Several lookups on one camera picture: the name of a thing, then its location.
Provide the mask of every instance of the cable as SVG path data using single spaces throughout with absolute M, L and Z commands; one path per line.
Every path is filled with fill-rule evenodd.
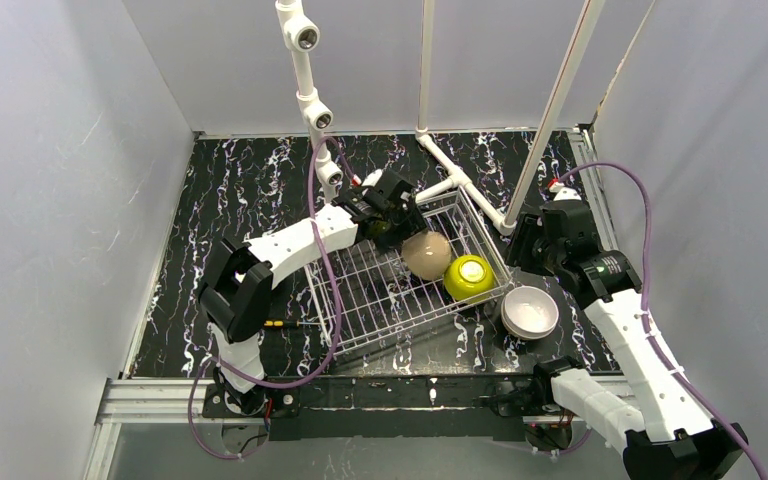
M 316 241 L 316 246 L 319 247 L 319 254 L 322 256 L 322 263 L 325 265 L 325 271 L 328 274 L 328 282 L 331 284 L 331 291 L 334 295 L 334 336 L 331 338 L 331 347 L 328 349 L 328 353 L 326 353 L 325 358 L 322 360 L 322 363 L 310 374 L 307 376 L 293 381 L 289 383 L 275 383 L 275 382 L 267 382 L 265 380 L 261 380 L 259 378 L 252 377 L 251 375 L 247 375 L 237 368 L 235 368 L 233 365 L 228 364 L 224 362 L 221 358 L 219 359 L 219 365 L 222 368 L 228 369 L 231 373 L 234 375 L 237 375 L 238 377 L 242 378 L 243 380 L 246 380 L 248 382 L 254 383 L 255 385 L 260 385 L 262 387 L 266 388 L 275 388 L 275 389 L 289 389 L 289 388 L 296 388 L 300 387 L 302 385 L 306 385 L 307 383 L 310 383 L 314 378 L 316 378 L 320 373 L 322 373 L 325 368 L 328 366 L 329 363 L 331 363 L 331 360 L 334 358 L 334 352 L 336 352 L 337 347 L 340 345 L 340 329 L 343 326 L 343 299 L 340 297 L 340 290 L 337 288 L 337 277 L 334 275 L 334 268 L 331 266 L 331 260 L 328 258 L 328 251 L 325 249 L 325 244 L 322 242 L 322 238 L 319 236 L 319 228 L 316 226 L 316 211 L 314 207 L 314 201 L 313 201 L 313 173 L 314 168 L 316 166 L 316 156 L 319 153 L 319 149 L 322 148 L 323 145 L 325 145 L 325 142 L 327 140 L 331 140 L 334 143 L 337 143 L 338 149 L 340 151 L 340 157 L 343 159 L 343 163 L 346 164 L 346 167 L 348 169 L 348 162 L 346 161 L 345 155 L 343 155 L 343 148 L 332 137 L 323 137 L 319 143 L 316 144 L 316 146 L 313 149 L 313 155 L 310 159 L 310 168 L 308 169 L 308 175 L 307 175 L 307 206 L 308 206 L 308 213 L 310 214 L 310 224 L 311 228 L 313 228 L 313 239 Z M 204 375 L 205 370 L 207 370 L 207 366 L 211 363 L 216 362 L 215 359 L 211 357 L 205 357 L 202 360 L 202 364 L 199 367 L 198 372 L 196 373 L 196 377 L 193 380 L 193 387 L 190 389 L 190 397 L 187 401 L 187 423 L 190 424 L 190 431 L 193 434 L 193 438 L 195 438 L 196 443 L 199 444 L 202 450 L 207 452 L 208 454 L 212 455 L 213 457 L 222 459 L 222 460 L 237 460 L 237 459 L 243 459 L 248 457 L 249 455 L 257 452 L 260 450 L 263 445 L 266 445 L 264 443 L 263 445 L 258 446 L 254 450 L 248 453 L 238 453 L 236 455 L 228 455 L 224 453 L 219 453 L 211 449 L 209 446 L 207 446 L 206 443 L 201 439 L 201 437 L 198 434 L 198 431 L 196 430 L 195 423 L 193 422 L 193 399 L 196 395 L 196 387 L 198 386 L 199 379 Z
M 645 214 L 645 230 L 643 233 L 643 293 L 640 297 L 640 310 L 642 310 L 643 314 L 641 315 L 641 321 L 643 322 L 643 331 L 646 333 L 649 333 L 652 331 L 652 326 L 649 323 L 649 288 L 650 288 L 650 268 L 649 268 L 649 247 L 650 242 L 652 240 L 652 207 L 651 202 L 649 200 L 649 193 L 646 191 L 646 187 L 643 186 L 643 181 L 640 180 L 640 177 L 635 175 L 631 170 L 628 168 L 617 164 L 617 163 L 610 163 L 610 162 L 594 162 L 594 163 L 588 163 L 587 165 L 581 165 L 578 167 L 573 168 L 569 172 L 565 173 L 561 176 L 558 181 L 560 183 L 564 183 L 568 178 L 570 178 L 572 175 L 592 167 L 610 167 L 614 168 L 616 170 L 619 170 L 626 175 L 628 175 L 629 178 L 637 185 L 637 188 L 640 190 L 640 195 L 643 197 L 643 210 Z M 661 349 L 661 345 L 658 343 L 657 339 L 653 336 L 647 337 L 649 340 L 649 344 L 652 346 L 652 349 L 655 351 L 655 355 L 658 356 L 658 358 L 661 360 L 661 363 L 664 364 L 664 366 L 669 371 L 675 370 L 675 365 L 673 365 L 673 362 L 670 361 L 669 357 L 664 353 L 664 351 Z M 731 426 L 731 423 L 725 418 L 725 416 L 720 413 L 719 410 L 717 410 L 714 405 L 711 404 L 711 402 L 705 398 L 699 390 L 696 389 L 693 385 L 690 384 L 690 381 L 687 380 L 687 378 L 682 375 L 681 372 L 674 372 L 673 378 L 676 379 L 676 381 L 681 384 L 682 387 L 684 387 L 685 390 L 687 390 L 688 393 L 690 393 L 693 398 L 695 398 L 699 403 L 702 404 L 710 413 L 714 416 L 714 418 L 723 426 L 725 431 L 729 434 L 729 437 L 731 437 L 734 442 L 740 446 L 740 449 L 743 450 L 744 453 L 746 453 L 746 457 L 749 458 L 749 461 L 752 462 L 752 466 L 755 467 L 755 471 L 758 473 L 758 478 L 761 480 L 767 480 L 768 475 L 767 471 L 764 468 L 764 465 L 761 464 L 761 459 L 758 457 L 758 455 L 755 453 L 754 450 L 752 450 L 752 447 L 749 446 L 746 441 L 743 440 L 743 437 L 740 436 L 739 433 L 737 433 L 737 430 L 734 429 L 734 427 Z
M 268 436 L 269 436 L 269 434 L 267 434 L 267 433 L 262 433 L 262 434 L 260 434 L 260 435 L 255 435 L 255 436 L 253 436 L 253 437 L 250 437 L 248 440 L 246 440 L 246 443 L 244 443 L 244 444 L 243 444 L 243 448 L 241 448 L 241 449 L 240 449 L 240 453 L 243 453 L 243 452 L 245 452 L 245 451 L 246 451 L 246 447 L 248 447 L 248 446 L 249 446 L 249 443 L 250 443 L 252 440 L 256 440 L 256 439 L 259 439 L 259 438 L 264 438 L 264 437 L 268 437 Z
M 266 407 L 266 414 L 263 416 L 263 428 L 269 433 L 269 415 L 272 413 L 272 399 L 269 399 L 269 405 Z
M 253 454 L 254 452 L 258 451 L 263 447 L 263 445 L 266 445 L 265 443 L 263 445 L 260 445 L 259 447 L 255 448 L 249 453 L 237 453 L 235 455 L 229 455 L 226 453 L 219 453 L 209 446 L 207 446 L 206 443 L 204 443 L 204 440 L 201 439 L 201 437 L 198 434 L 198 430 L 196 430 L 196 425 L 193 422 L 193 399 L 196 396 L 196 388 L 198 387 L 198 381 L 199 379 L 204 375 L 205 370 L 207 370 L 207 366 L 211 363 L 214 363 L 216 360 L 213 358 L 207 357 L 205 358 L 205 361 L 202 362 L 201 366 L 198 369 L 198 372 L 196 373 L 196 378 L 193 381 L 193 386 L 190 388 L 190 397 L 187 399 L 187 423 L 190 424 L 190 432 L 193 434 L 193 438 L 196 440 L 196 443 L 199 444 L 199 447 L 201 447 L 202 450 L 210 454 L 212 457 L 218 458 L 220 460 L 241 460 L 243 458 L 248 457 L 249 455 Z

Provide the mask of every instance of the yellow bowl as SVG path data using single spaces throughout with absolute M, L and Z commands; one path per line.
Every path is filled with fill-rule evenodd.
M 487 260 L 477 255 L 463 255 L 455 259 L 443 275 L 443 286 L 457 301 L 478 295 L 470 303 L 485 301 L 480 295 L 493 288 L 496 277 Z

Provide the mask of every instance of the black marble surface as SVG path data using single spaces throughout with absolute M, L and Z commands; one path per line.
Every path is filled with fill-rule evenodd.
M 507 206 L 533 141 L 533 132 L 477 132 L 435 135 L 435 139 L 487 198 Z M 340 137 L 348 160 L 363 177 L 376 168 L 397 170 L 420 188 L 444 178 L 442 168 L 412 135 Z M 178 203 L 160 276 L 148 308 L 142 343 L 131 375 L 191 376 L 194 365 L 216 353 L 198 312 L 195 289 L 211 245 L 222 235 L 257 237 L 307 216 L 305 179 L 310 158 L 306 137 L 204 140 L 196 142 Z M 535 182 L 548 182 L 574 166 L 569 139 L 555 132 Z M 580 184 L 575 187 L 582 191 Z M 532 188 L 527 203 L 545 201 Z M 504 240 L 488 228 L 500 251 Z M 518 284 L 548 291 L 558 303 L 560 322 L 547 338 L 526 342 L 507 334 L 500 321 L 471 308 L 435 320 L 422 331 L 382 340 L 363 355 L 338 357 L 335 375 L 426 375 L 482 372 L 529 373 L 537 361 L 573 355 L 592 371 L 618 369 L 598 330 L 573 306 L 552 278 L 515 274 Z M 316 321 L 302 270 L 276 291 L 272 315 Z M 326 347 L 318 327 L 261 332 L 261 358 L 269 376 L 305 375 L 316 368 Z

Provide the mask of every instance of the bowl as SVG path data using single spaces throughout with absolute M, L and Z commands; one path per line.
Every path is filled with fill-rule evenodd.
M 462 255 L 456 258 L 443 275 L 443 286 L 457 301 L 475 297 L 470 303 L 483 302 L 487 300 L 487 295 L 480 294 L 491 290 L 495 284 L 493 269 L 487 260 L 478 255 Z
M 539 288 L 516 287 L 502 299 L 502 324 L 523 340 L 541 339 L 558 325 L 558 305 Z

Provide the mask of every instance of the white bowl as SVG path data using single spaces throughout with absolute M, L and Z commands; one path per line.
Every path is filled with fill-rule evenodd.
M 523 340 L 548 336 L 558 325 L 558 305 L 551 295 L 535 287 L 517 287 L 502 299 L 502 323 Z

